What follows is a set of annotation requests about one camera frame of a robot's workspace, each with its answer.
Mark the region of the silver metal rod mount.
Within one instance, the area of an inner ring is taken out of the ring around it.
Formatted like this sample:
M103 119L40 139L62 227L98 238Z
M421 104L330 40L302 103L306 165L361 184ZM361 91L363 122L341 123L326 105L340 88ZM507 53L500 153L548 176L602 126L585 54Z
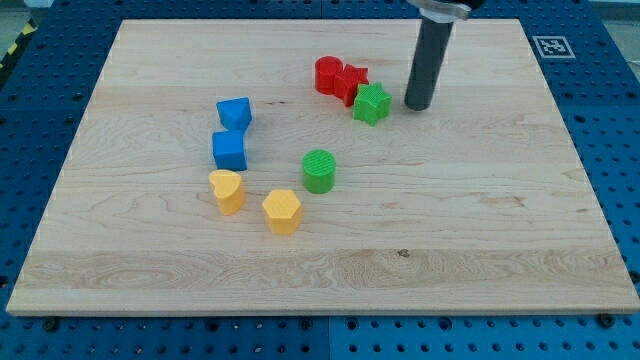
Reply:
M467 20L484 5L484 0L406 0L416 7L423 18L433 22Z

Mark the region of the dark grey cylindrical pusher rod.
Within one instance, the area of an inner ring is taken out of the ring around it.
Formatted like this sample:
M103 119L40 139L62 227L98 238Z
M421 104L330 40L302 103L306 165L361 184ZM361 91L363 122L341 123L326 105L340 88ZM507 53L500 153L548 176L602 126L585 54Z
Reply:
M453 24L423 18L416 40L404 103L414 111L431 106Z

